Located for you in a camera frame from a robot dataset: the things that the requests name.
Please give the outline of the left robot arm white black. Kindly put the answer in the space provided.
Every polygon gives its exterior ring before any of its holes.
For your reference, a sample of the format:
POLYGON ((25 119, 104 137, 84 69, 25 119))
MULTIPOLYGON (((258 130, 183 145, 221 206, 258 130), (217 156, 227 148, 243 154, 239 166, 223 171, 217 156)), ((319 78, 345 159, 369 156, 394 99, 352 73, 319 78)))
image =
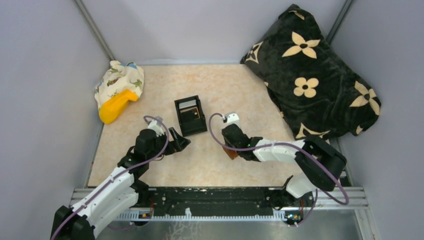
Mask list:
POLYGON ((77 203, 55 212, 50 238, 94 240, 122 212, 133 206, 150 206, 149 186, 140 180, 150 161, 181 152, 190 143, 172 127, 162 133, 141 130, 135 144, 100 185, 77 203))

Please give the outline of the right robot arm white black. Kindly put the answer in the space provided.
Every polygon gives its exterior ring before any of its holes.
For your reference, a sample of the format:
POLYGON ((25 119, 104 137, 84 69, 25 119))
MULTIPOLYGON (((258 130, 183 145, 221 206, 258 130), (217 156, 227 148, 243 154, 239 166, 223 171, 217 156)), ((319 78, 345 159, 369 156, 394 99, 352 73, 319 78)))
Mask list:
POLYGON ((296 164, 301 173, 285 183, 284 190, 299 199, 313 190, 331 192, 340 185, 347 159, 329 143, 316 135, 295 141, 276 141, 263 137, 248 137, 236 124, 221 130, 223 148, 236 152, 246 161, 296 164))

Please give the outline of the brown leather card holder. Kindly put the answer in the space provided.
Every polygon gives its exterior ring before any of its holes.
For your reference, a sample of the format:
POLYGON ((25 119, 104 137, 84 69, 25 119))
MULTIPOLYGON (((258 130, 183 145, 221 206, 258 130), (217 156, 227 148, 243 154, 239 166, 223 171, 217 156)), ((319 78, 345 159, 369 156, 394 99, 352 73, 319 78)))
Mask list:
POLYGON ((224 152, 227 154, 227 156, 231 159, 231 160, 234 160, 234 159, 236 159, 239 155, 238 155, 238 153, 236 152, 236 151, 234 151, 234 150, 230 150, 230 149, 228 149, 227 147, 222 147, 222 149, 224 150, 224 152))

